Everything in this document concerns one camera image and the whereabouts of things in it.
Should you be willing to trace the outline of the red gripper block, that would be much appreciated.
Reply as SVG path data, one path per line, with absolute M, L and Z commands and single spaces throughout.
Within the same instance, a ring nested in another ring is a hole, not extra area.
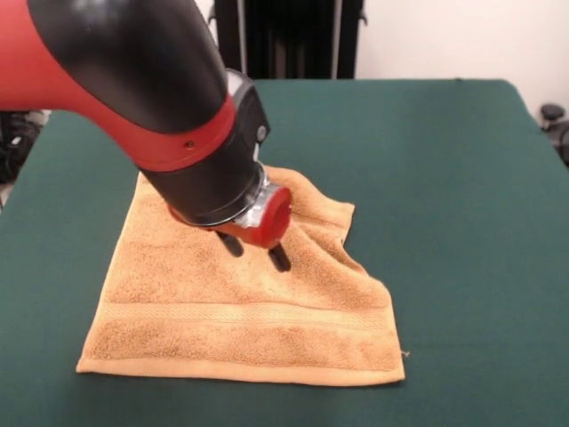
M 279 185 L 249 185 L 220 193 L 204 188 L 170 191 L 168 208 L 177 221 L 215 233 L 228 252 L 239 258 L 242 242 L 268 250 L 277 271 L 292 267 L 280 240 L 291 218 L 292 193 Z

